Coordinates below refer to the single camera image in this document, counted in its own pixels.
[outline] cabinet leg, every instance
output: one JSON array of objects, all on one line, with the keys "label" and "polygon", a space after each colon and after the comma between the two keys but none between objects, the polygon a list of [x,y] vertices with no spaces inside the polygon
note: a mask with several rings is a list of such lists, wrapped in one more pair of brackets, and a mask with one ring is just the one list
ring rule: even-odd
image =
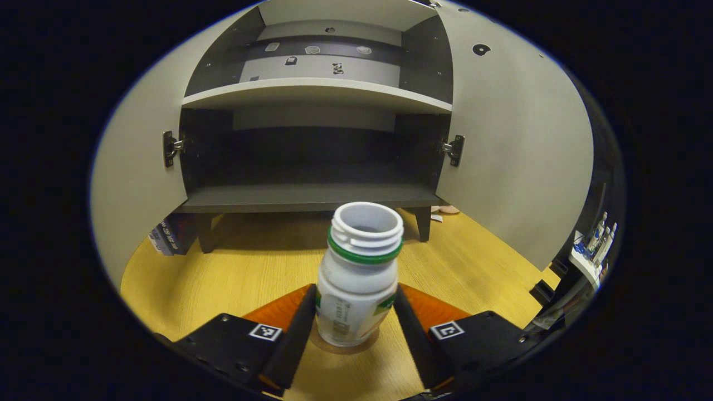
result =
[{"label": "cabinet leg", "polygon": [[422,243],[429,240],[431,233],[431,206],[425,208],[414,208],[416,214],[416,224],[419,226],[419,237]]},{"label": "cabinet leg", "polygon": [[195,224],[198,226],[198,242],[200,242],[200,249],[203,253],[211,253],[215,247],[215,238],[213,238],[210,227],[213,216],[211,213],[198,213],[195,215]]}]

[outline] book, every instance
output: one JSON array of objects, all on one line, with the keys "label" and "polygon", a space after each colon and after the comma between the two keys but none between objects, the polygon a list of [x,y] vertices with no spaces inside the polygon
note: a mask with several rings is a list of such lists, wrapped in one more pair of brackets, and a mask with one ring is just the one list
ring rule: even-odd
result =
[{"label": "book", "polygon": [[153,248],[156,249],[156,252],[161,253],[161,248],[159,248],[158,243],[153,236],[153,230],[151,231],[152,232],[148,234],[148,240],[151,241],[151,245],[153,245]]},{"label": "book", "polygon": [[162,234],[174,255],[185,255],[198,236],[193,215],[172,213],[160,223]]},{"label": "book", "polygon": [[156,240],[156,245],[158,245],[158,248],[160,249],[162,254],[166,256],[173,256],[173,251],[171,250],[171,248],[168,247],[168,241],[163,235],[163,231],[161,230],[160,224],[156,225],[154,229],[151,230],[151,235]]}]

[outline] bottle neck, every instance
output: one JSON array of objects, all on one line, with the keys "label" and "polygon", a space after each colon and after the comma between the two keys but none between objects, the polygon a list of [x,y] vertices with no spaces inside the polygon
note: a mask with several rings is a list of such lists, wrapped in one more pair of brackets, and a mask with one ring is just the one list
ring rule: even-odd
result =
[{"label": "bottle neck", "polygon": [[402,239],[399,239],[399,244],[396,249],[383,255],[360,255],[358,253],[350,252],[339,246],[337,242],[335,242],[332,238],[332,227],[329,227],[329,230],[327,231],[327,244],[334,253],[349,262],[358,263],[361,265],[383,265],[392,261],[393,259],[396,259],[396,257],[399,255],[399,252],[401,252],[401,248],[404,246],[404,241]]},{"label": "bottle neck", "polygon": [[393,209],[377,203],[353,202],[339,206],[329,229],[331,241],[360,256],[398,253],[404,235],[404,221]]}]

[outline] hole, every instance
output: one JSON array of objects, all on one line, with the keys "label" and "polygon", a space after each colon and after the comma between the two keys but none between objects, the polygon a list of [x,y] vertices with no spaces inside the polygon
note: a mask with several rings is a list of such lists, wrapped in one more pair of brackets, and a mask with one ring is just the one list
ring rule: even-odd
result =
[{"label": "hole", "polygon": [[385,233],[399,225],[398,214],[380,205],[350,205],[339,212],[349,227],[367,233]]},{"label": "hole", "polygon": [[249,372],[250,371],[250,368],[247,365],[240,363],[240,362],[236,362],[235,367],[241,372]]},{"label": "hole", "polygon": [[479,367],[480,365],[476,361],[472,360],[462,364],[461,370],[465,370],[466,372],[475,372]]}]

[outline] white shelf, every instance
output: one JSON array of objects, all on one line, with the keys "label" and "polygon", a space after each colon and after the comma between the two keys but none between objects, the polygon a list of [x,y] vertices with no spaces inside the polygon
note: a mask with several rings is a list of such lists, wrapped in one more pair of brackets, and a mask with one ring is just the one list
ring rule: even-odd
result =
[{"label": "white shelf", "polygon": [[[579,231],[575,230],[575,238],[578,239],[577,241],[574,242],[573,245],[577,245],[581,240],[583,234],[580,233]],[[599,273],[602,271],[601,266],[594,266],[594,263],[590,262],[587,258],[584,257],[581,253],[577,252],[574,249],[574,246],[572,247],[572,250],[570,251],[570,262],[572,262],[573,265],[577,266],[577,268],[582,272],[582,274],[587,278],[587,281],[594,287],[594,288],[599,288]]]},{"label": "white shelf", "polygon": [[233,110],[260,104],[362,106],[407,114],[450,114],[451,104],[378,83],[339,78],[274,78],[221,86],[183,99],[183,108]]}]

